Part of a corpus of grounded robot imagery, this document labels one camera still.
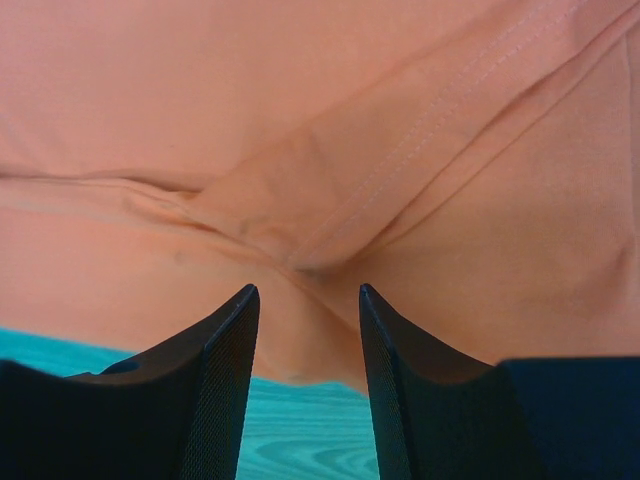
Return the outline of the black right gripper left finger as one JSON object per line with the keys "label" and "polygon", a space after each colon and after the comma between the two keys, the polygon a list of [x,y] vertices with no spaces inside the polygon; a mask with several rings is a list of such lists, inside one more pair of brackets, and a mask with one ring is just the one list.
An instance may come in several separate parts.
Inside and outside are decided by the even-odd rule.
{"label": "black right gripper left finger", "polygon": [[5,479],[232,479],[260,297],[241,289],[171,338],[98,374],[1,364]]}

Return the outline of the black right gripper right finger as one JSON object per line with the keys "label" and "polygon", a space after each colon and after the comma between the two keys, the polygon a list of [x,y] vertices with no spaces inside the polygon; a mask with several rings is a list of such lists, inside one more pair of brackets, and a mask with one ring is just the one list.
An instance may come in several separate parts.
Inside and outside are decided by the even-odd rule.
{"label": "black right gripper right finger", "polygon": [[488,365],[359,294],[383,479],[635,479],[639,361],[525,358]]}

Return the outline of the orange t-shirt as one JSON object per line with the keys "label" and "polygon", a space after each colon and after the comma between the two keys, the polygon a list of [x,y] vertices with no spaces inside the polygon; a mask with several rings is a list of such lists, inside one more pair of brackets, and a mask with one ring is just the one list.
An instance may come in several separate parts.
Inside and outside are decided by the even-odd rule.
{"label": "orange t-shirt", "polygon": [[639,351],[635,1],[5,1],[1,323],[143,350],[241,286],[364,390],[373,285],[487,363]]}

